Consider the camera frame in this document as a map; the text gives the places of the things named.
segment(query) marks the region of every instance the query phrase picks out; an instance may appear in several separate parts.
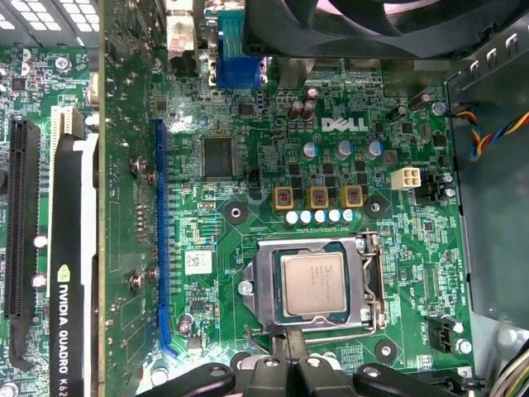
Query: black fan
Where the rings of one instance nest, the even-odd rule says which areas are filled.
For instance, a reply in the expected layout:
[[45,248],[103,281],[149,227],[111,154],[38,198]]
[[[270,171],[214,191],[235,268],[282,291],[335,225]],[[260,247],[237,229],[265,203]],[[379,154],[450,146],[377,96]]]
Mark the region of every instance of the black fan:
[[246,0],[245,52],[299,58],[454,59],[527,0]]

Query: green circuit board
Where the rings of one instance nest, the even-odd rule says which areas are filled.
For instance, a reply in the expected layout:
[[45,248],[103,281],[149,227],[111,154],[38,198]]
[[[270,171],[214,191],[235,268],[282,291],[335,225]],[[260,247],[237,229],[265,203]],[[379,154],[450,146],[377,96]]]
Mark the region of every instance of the green circuit board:
[[[59,73],[58,57],[71,62],[71,70]],[[12,119],[29,120],[41,129],[41,162],[39,180],[39,230],[48,232],[48,195],[50,176],[50,110],[54,105],[74,106],[86,113],[88,87],[88,54],[85,50],[22,49],[0,47],[0,69],[6,71],[0,80],[0,168],[8,170],[9,125]],[[0,193],[0,299],[5,283],[7,237],[7,191]],[[39,250],[37,272],[46,275],[47,251]],[[12,384],[20,396],[49,395],[49,305],[46,287],[36,290],[36,312],[26,338],[25,359],[33,364],[28,372],[13,368],[8,360],[9,322],[0,315],[0,384]]]
[[[319,91],[316,116],[310,122],[287,117],[288,105],[294,99],[303,101],[305,88],[279,90],[271,80],[258,90],[223,90],[200,80],[174,79],[170,74],[154,77],[155,111],[169,132],[171,327],[173,347],[179,352],[178,363],[169,365],[171,376],[198,362],[229,363],[236,352],[259,352],[245,338],[245,326],[256,334],[261,326],[237,292],[259,241],[346,237],[367,230],[378,232],[381,239],[388,326],[371,337],[310,345],[309,352],[335,356],[351,373],[364,363],[378,362],[375,348],[389,339],[398,348],[391,364],[395,369],[472,366],[470,354],[433,349],[428,334],[428,317],[449,314],[464,324],[465,331],[458,337],[471,338],[456,198],[416,205],[413,191],[390,189],[391,172],[404,166],[434,175],[454,173],[448,120],[435,116],[428,106],[408,111],[398,122],[386,122],[385,114],[401,103],[406,105],[409,98],[386,98],[382,73],[381,69],[353,69],[343,62],[337,69],[315,69],[306,83]],[[444,98],[441,86],[427,92],[436,100]],[[325,132],[323,117],[352,119],[353,126],[366,126],[359,128],[366,131],[341,128]],[[219,145],[226,139],[232,144],[229,178],[205,175],[208,159],[204,156],[211,150],[204,142],[211,139],[219,139],[210,141]],[[336,146],[344,140],[354,149],[343,160],[336,157]],[[370,160],[366,150],[373,140],[382,142],[384,153]],[[310,160],[303,154],[308,142],[318,147],[317,156]],[[251,170],[259,170],[261,175],[256,195],[250,193],[248,184]],[[286,211],[273,207],[274,187],[294,187],[293,211],[300,213],[310,210],[308,190],[326,186],[330,196],[326,211],[343,211],[341,188],[357,184],[368,203],[355,209],[348,223],[318,225],[312,221],[287,226]],[[385,203],[378,219],[366,212],[373,197]],[[243,223],[234,225],[226,220],[226,206],[231,202],[247,206],[249,215]],[[178,332],[184,313],[194,319],[193,348],[191,339]],[[315,336],[309,334],[307,339]],[[157,366],[162,359],[155,352],[148,362]]]

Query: black pci express slot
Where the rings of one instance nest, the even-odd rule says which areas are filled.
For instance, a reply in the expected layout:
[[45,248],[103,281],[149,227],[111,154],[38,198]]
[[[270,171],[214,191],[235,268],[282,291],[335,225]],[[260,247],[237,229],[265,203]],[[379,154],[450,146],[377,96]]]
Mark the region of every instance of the black pci express slot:
[[35,315],[31,277],[36,273],[33,239],[38,228],[41,130],[31,122],[13,120],[10,133],[4,318],[10,321],[9,361],[28,371],[33,365],[23,355]]

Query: dell logo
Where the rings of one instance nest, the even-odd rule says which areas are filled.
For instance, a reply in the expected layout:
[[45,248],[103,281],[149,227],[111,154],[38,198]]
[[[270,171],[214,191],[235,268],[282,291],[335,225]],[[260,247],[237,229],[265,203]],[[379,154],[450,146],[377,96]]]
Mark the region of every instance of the dell logo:
[[358,126],[355,124],[354,118],[345,120],[344,118],[340,117],[337,120],[334,120],[332,118],[322,117],[322,131],[331,132],[334,130],[338,130],[339,132],[345,132],[347,130],[352,132],[367,132],[369,131],[369,128],[364,125],[364,119],[362,117],[358,119]]

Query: motherboard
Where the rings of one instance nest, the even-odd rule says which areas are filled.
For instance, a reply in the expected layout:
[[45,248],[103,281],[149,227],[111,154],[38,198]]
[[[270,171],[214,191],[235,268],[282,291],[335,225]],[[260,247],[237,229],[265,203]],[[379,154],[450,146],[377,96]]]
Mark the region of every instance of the motherboard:
[[[49,275],[48,275],[48,250],[47,235],[50,225],[50,171],[53,163],[52,152],[53,138],[56,126],[52,124],[52,112],[55,107],[62,109],[74,108],[76,114],[85,114],[90,106],[86,101],[89,80],[89,60],[86,50],[52,49],[27,49],[27,48],[0,48],[0,172],[2,173],[2,186],[0,188],[0,290],[2,291],[2,317],[0,317],[0,371],[2,372],[2,385],[0,394],[3,395],[49,395],[50,382],[50,300],[49,300]],[[10,317],[11,307],[6,298],[15,295],[13,280],[16,277],[16,268],[13,258],[7,258],[7,247],[13,244],[17,235],[12,235],[8,230],[8,179],[10,174],[11,132],[13,123],[28,121],[30,131],[35,133],[31,139],[35,143],[35,159],[26,158],[29,169],[30,162],[35,162],[38,174],[34,175],[37,181],[35,200],[29,202],[38,212],[35,213],[36,227],[28,237],[33,242],[35,249],[34,259],[29,257],[25,267],[32,272],[28,295],[23,295],[23,315],[25,317],[27,305],[34,308],[31,311],[30,323],[25,327],[13,331],[13,319]],[[31,191],[32,181],[29,177],[26,184],[28,194]],[[33,214],[26,213],[27,218]],[[13,338],[21,339],[20,346],[25,346],[21,356],[13,352],[18,342]]]
[[[141,388],[237,353],[267,354],[278,329],[322,320],[328,327],[305,333],[309,353],[347,373],[370,362],[405,372],[472,366],[445,93],[388,98],[383,72],[340,61],[287,90],[273,71],[258,89],[156,71],[178,358],[153,351]],[[368,266],[371,254],[379,306],[354,318],[348,310],[368,294],[343,258]]]

